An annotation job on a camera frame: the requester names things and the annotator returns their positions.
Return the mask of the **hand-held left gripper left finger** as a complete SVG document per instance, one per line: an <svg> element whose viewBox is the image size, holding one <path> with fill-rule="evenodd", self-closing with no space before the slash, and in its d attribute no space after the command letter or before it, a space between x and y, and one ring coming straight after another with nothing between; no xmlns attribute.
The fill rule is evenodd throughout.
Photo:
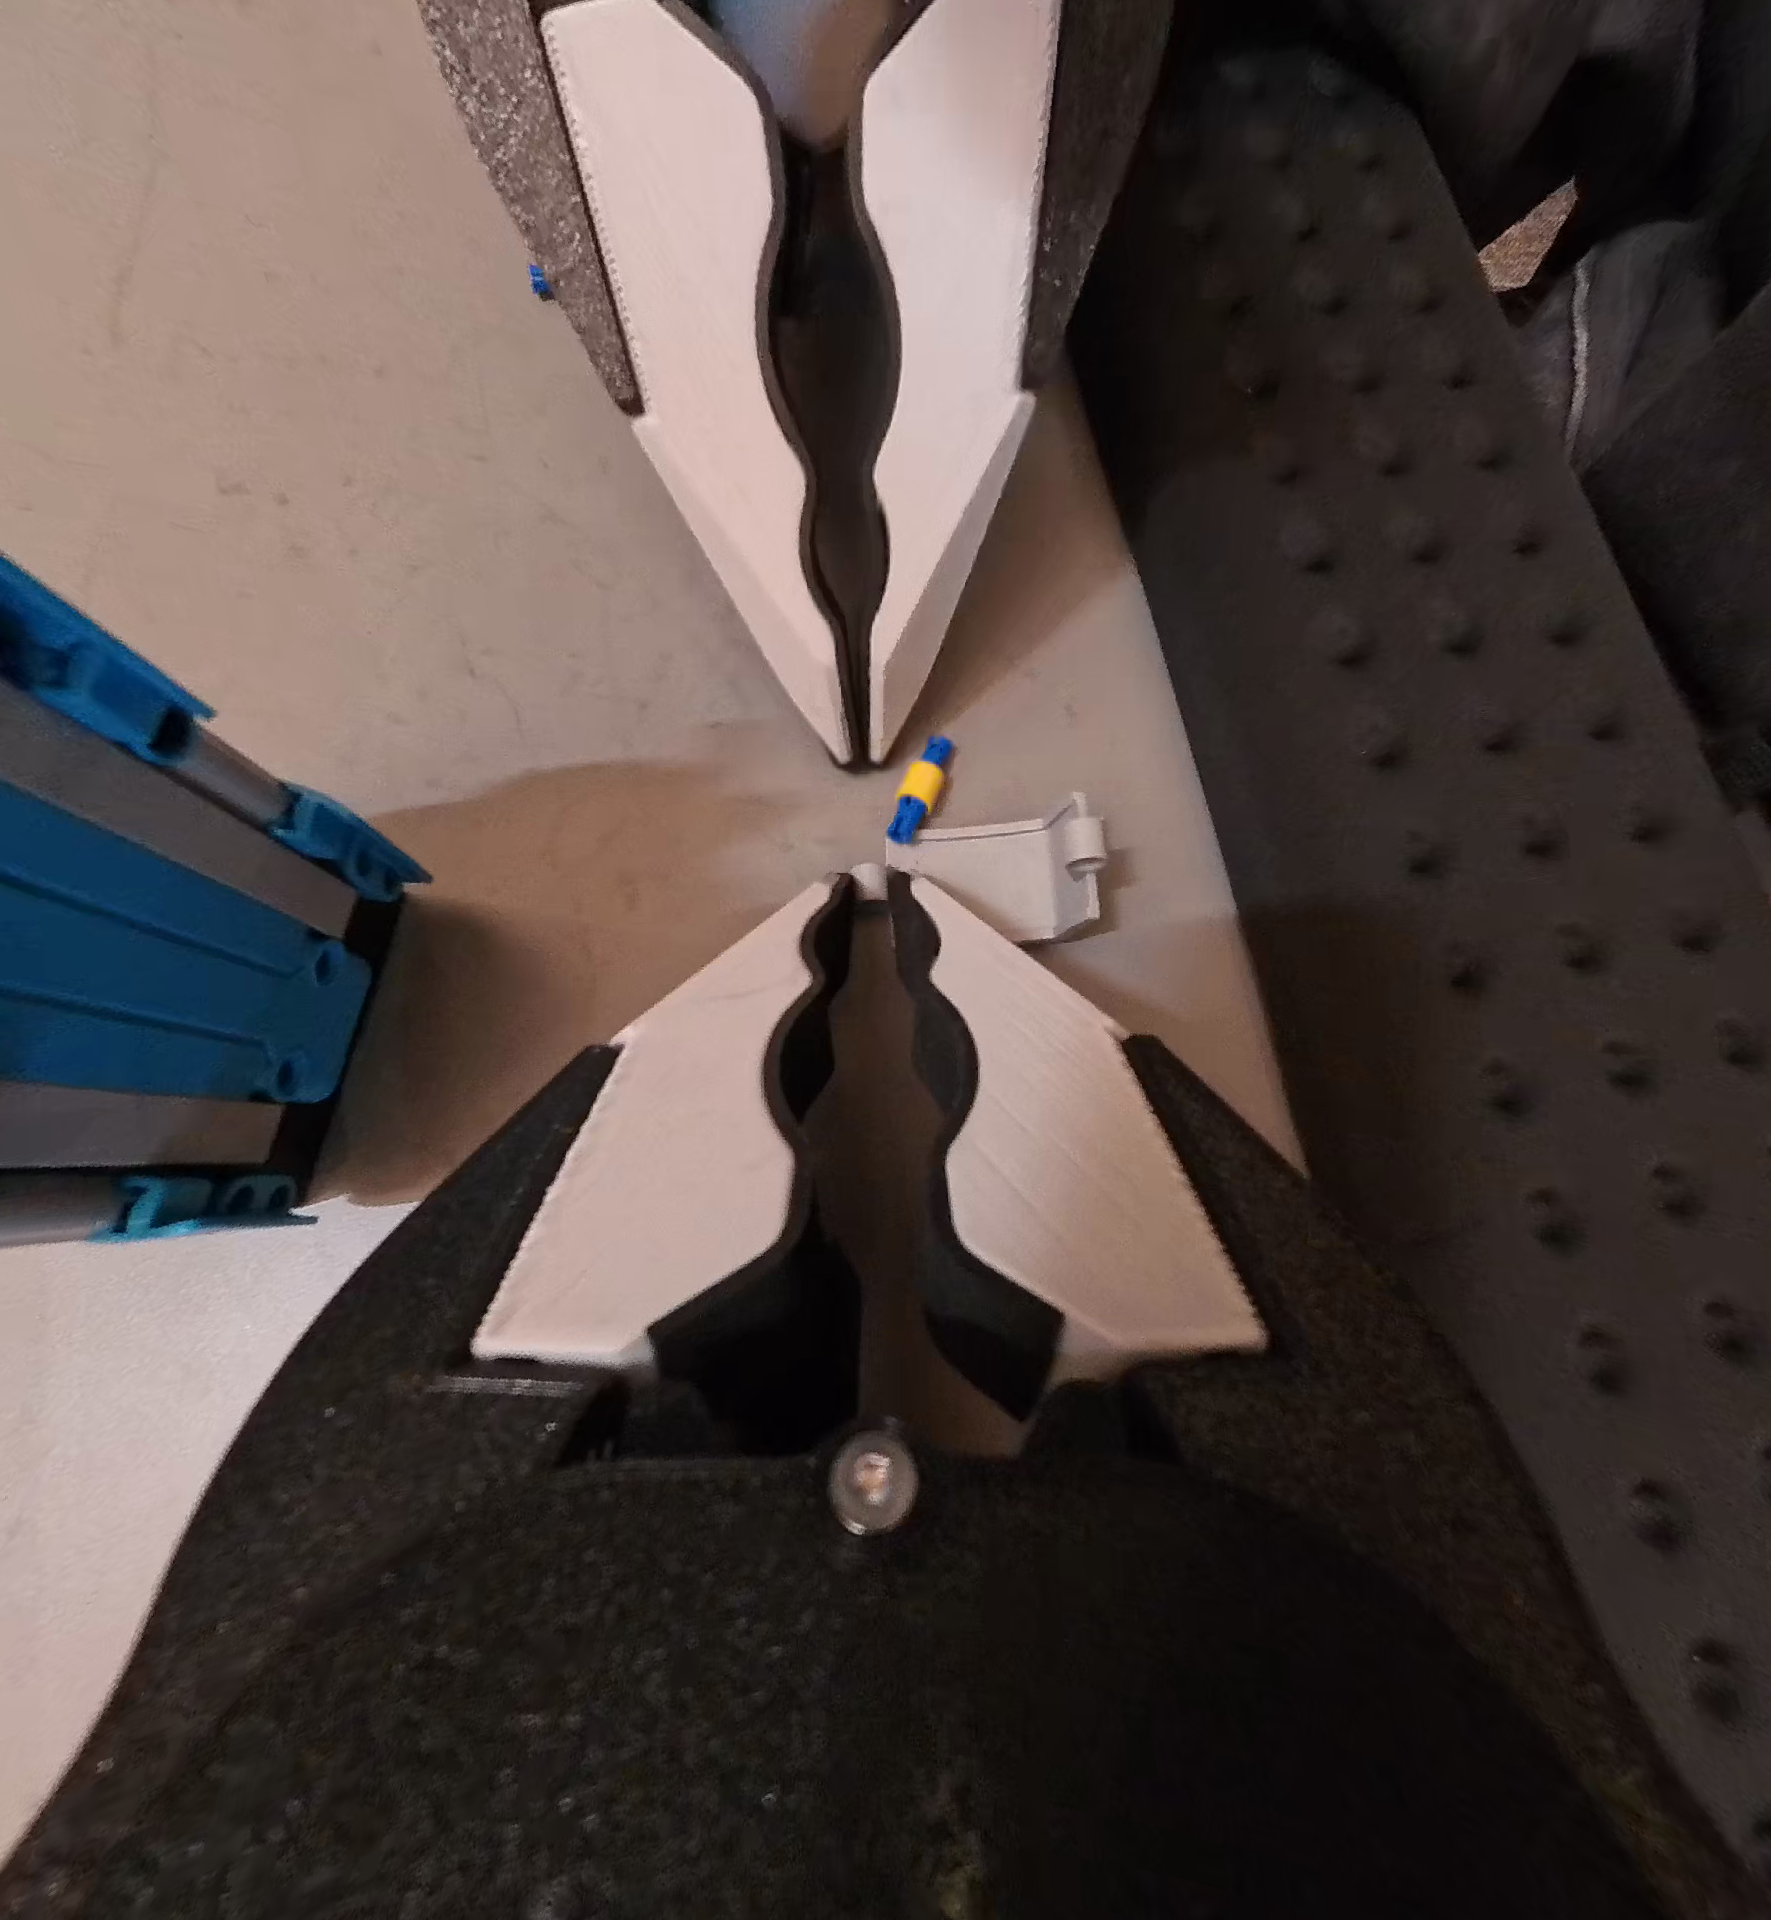
<svg viewBox="0 0 1771 1920"><path fill-rule="evenodd" d="M744 1452L858 1408L864 1292L824 1235L804 1121L834 1072L858 885L808 881L606 1049L472 1361L690 1391Z"/></svg>

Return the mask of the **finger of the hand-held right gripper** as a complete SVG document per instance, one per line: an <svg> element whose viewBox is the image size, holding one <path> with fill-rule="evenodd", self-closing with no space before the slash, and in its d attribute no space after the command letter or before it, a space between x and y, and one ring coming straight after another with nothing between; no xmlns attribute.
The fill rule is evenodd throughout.
<svg viewBox="0 0 1771 1920"><path fill-rule="evenodd" d="M852 769L844 635L805 541L816 489L772 350L772 103L686 4L554 4L537 38L635 374L635 440L786 700Z"/></svg>
<svg viewBox="0 0 1771 1920"><path fill-rule="evenodd" d="M926 4L859 94L858 215L899 343L873 460L873 761L921 700L1036 410L1023 355L1056 51L1060 4Z"/></svg>

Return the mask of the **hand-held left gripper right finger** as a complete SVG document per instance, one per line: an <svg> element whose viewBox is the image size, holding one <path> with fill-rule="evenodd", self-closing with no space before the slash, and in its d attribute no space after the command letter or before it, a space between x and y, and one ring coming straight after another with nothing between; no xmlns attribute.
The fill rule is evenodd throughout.
<svg viewBox="0 0 1771 1920"><path fill-rule="evenodd" d="M890 879L921 1166L921 1426L1018 1452L1044 1403L1168 1361L1267 1354L1263 1317L1123 1027L936 881Z"/></svg>

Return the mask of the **grey curved panel piece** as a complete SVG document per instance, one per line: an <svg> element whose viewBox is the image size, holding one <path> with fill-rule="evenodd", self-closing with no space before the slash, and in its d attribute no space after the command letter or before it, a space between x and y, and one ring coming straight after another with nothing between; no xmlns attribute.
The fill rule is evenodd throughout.
<svg viewBox="0 0 1771 1920"><path fill-rule="evenodd" d="M1107 834L1083 791L1031 820L921 827L908 843L890 838L881 861L936 881L1016 945L1066 943L1104 915Z"/></svg>

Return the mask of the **blue pin with yellow bush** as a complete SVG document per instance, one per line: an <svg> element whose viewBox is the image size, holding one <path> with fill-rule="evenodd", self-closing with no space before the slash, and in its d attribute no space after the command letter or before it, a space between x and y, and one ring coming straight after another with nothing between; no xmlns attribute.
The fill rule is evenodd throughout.
<svg viewBox="0 0 1771 1920"><path fill-rule="evenodd" d="M894 800L892 820L885 824L885 841L894 847L908 847L931 824L931 817L947 800L948 765L955 757L955 741L942 733L926 735L921 754L905 769Z"/></svg>

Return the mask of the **grey desk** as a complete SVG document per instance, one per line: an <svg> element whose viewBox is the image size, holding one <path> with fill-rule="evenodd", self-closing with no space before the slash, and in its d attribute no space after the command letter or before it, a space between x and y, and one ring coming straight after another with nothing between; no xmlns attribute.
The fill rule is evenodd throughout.
<svg viewBox="0 0 1771 1920"><path fill-rule="evenodd" d="M0 1863L333 1286L583 1045L873 855L413 4L0 4L0 547L432 872L316 1227L0 1251Z"/></svg>

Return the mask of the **blue and black brick model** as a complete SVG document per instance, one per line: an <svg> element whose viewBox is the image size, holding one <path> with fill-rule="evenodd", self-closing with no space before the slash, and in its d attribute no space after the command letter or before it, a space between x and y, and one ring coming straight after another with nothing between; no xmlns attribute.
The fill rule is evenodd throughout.
<svg viewBox="0 0 1771 1920"><path fill-rule="evenodd" d="M308 1227L428 869L0 553L0 1249Z"/></svg>

